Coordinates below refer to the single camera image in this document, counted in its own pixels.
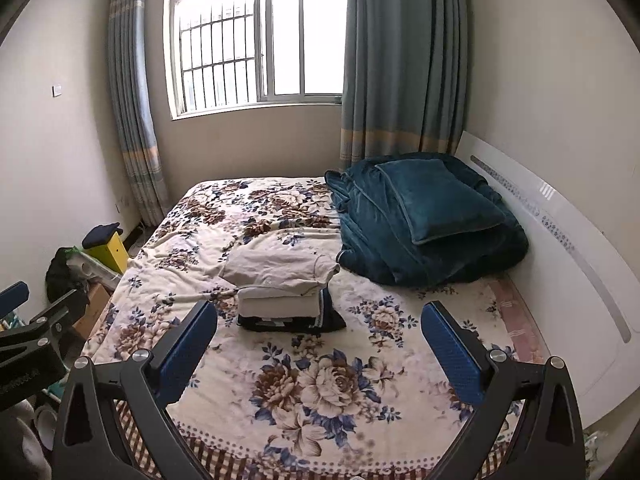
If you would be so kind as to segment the beige small garment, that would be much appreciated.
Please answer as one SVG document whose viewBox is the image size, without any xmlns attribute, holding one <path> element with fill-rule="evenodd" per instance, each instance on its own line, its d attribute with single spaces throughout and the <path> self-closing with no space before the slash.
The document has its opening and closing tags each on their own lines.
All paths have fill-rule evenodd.
<svg viewBox="0 0 640 480">
<path fill-rule="evenodd" d="M 330 257 L 303 250 L 233 249 L 220 272 L 247 298 L 303 297 L 329 284 L 340 272 Z"/>
</svg>

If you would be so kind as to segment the black bag on floor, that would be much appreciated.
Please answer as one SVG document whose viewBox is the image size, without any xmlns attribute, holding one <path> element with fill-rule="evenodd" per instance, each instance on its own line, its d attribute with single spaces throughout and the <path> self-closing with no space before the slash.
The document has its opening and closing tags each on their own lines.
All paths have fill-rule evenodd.
<svg viewBox="0 0 640 480">
<path fill-rule="evenodd" d="M 46 286 L 47 300 L 50 304 L 54 304 L 56 300 L 74 289 L 81 290 L 84 294 L 88 292 L 87 282 L 73 274 L 67 265 L 68 258 L 73 254 L 73 248 L 60 247 L 49 264 L 44 286 Z"/>
</svg>

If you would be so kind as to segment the cardboard box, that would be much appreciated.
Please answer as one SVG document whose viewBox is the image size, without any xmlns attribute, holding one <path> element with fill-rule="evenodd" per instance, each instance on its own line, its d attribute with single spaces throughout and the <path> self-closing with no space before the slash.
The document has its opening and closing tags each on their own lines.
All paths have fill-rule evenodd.
<svg viewBox="0 0 640 480">
<path fill-rule="evenodd" d="M 101 284 L 96 283 L 90 286 L 88 299 L 85 314 L 74 324 L 76 332 L 85 340 L 94 333 L 94 326 L 104 319 L 111 294 Z"/>
</svg>

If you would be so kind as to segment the dark cap on box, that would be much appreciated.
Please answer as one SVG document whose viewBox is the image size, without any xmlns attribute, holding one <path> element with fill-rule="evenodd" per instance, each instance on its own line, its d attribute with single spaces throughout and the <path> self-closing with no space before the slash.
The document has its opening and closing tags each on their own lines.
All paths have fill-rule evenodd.
<svg viewBox="0 0 640 480">
<path fill-rule="evenodd" d="M 119 226 L 118 222 L 95 226 L 82 240 L 82 248 L 88 250 L 90 248 L 106 245 L 111 241 L 115 234 L 122 235 L 122 228 Z"/>
</svg>

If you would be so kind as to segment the yellow box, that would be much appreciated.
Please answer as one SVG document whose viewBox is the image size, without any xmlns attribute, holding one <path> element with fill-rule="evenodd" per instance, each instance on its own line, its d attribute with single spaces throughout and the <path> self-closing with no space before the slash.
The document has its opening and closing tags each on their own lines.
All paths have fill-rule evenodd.
<svg viewBox="0 0 640 480">
<path fill-rule="evenodd" d="M 94 255 L 104 266 L 118 274 L 124 274 L 127 270 L 129 255 L 119 232 L 115 232 L 105 244 L 96 246 Z"/>
</svg>

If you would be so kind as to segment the white bed headboard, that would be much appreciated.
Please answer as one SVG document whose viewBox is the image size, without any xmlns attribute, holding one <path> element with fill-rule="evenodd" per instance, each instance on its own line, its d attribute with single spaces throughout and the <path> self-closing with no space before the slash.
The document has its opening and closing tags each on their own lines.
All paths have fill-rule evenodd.
<svg viewBox="0 0 640 480">
<path fill-rule="evenodd" d="M 567 364 L 590 426 L 639 387 L 639 281 L 561 193 L 498 148 L 463 133 L 456 155 L 523 227 L 526 257 L 509 272 L 550 353 Z"/>
</svg>

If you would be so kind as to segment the teal left curtain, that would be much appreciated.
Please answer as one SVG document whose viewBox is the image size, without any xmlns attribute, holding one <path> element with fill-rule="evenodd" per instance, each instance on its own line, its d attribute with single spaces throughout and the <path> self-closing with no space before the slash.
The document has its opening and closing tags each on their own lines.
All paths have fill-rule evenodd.
<svg viewBox="0 0 640 480">
<path fill-rule="evenodd" d="M 145 0 L 110 0 L 107 68 L 118 144 L 134 201 L 146 226 L 169 210 L 146 76 Z"/>
</svg>

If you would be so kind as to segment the teal curtain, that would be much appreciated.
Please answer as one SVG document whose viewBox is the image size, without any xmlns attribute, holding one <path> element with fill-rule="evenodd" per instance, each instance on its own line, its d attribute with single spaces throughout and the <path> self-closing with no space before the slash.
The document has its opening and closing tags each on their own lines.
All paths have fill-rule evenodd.
<svg viewBox="0 0 640 480">
<path fill-rule="evenodd" d="M 146 76 L 145 0 L 110 0 L 107 68 L 118 144 L 134 201 L 146 226 L 169 210 Z"/>
<path fill-rule="evenodd" d="M 340 163 L 456 151 L 469 77 L 466 0 L 347 0 Z"/>
</svg>

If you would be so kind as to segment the white folded garment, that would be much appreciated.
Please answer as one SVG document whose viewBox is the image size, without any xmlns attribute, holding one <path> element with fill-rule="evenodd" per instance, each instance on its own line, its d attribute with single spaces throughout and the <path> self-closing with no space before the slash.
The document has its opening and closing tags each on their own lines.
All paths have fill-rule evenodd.
<svg viewBox="0 0 640 480">
<path fill-rule="evenodd" d="M 247 287 L 238 290 L 238 312 L 244 318 L 316 318 L 322 287 L 298 294 L 289 290 Z"/>
</svg>

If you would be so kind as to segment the black folded garment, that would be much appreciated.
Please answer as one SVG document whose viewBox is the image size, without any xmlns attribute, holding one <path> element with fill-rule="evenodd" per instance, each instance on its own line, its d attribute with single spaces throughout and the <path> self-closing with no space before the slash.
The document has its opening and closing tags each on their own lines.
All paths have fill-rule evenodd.
<svg viewBox="0 0 640 480">
<path fill-rule="evenodd" d="M 244 318 L 238 312 L 238 324 L 252 332 L 282 332 L 319 335 L 344 330 L 346 322 L 333 307 L 329 287 L 322 287 L 320 315 L 316 318 Z"/>
</svg>

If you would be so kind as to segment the teal pillow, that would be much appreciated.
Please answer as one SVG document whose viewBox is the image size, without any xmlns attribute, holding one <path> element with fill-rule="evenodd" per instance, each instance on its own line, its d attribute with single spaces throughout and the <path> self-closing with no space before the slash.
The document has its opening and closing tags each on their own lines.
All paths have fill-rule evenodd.
<svg viewBox="0 0 640 480">
<path fill-rule="evenodd" d="M 376 169 L 398 200 L 415 245 L 485 231 L 504 221 L 493 202 L 458 180 L 441 160 L 395 160 Z"/>
</svg>

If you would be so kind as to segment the teal folded quilt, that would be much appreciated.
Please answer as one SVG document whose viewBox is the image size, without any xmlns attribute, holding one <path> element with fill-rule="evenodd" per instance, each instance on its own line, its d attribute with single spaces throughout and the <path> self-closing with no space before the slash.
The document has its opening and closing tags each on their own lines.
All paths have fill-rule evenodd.
<svg viewBox="0 0 640 480">
<path fill-rule="evenodd" d="M 458 180 L 493 202 L 504 221 L 485 231 L 413 244 L 398 200 L 376 169 L 384 162 L 405 159 L 441 160 Z M 337 260 L 372 282 L 429 288 L 474 282 L 512 268 L 528 252 L 525 231 L 501 195 L 457 157 L 438 153 L 375 157 L 344 171 L 329 170 L 324 180 L 340 218 L 342 249 Z"/>
</svg>

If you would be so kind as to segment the window with bars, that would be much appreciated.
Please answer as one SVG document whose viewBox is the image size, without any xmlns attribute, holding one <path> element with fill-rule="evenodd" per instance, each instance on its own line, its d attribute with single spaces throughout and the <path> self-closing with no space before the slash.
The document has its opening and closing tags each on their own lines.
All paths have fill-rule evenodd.
<svg viewBox="0 0 640 480">
<path fill-rule="evenodd" d="M 173 118 L 337 104 L 347 0 L 165 0 Z"/>
</svg>

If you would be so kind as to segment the teal right curtain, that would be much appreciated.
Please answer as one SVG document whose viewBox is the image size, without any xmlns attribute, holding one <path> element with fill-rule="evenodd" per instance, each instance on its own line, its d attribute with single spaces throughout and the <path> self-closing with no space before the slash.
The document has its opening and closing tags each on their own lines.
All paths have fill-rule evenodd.
<svg viewBox="0 0 640 480">
<path fill-rule="evenodd" d="M 340 163 L 456 151 L 469 77 L 466 0 L 347 0 Z"/>
</svg>

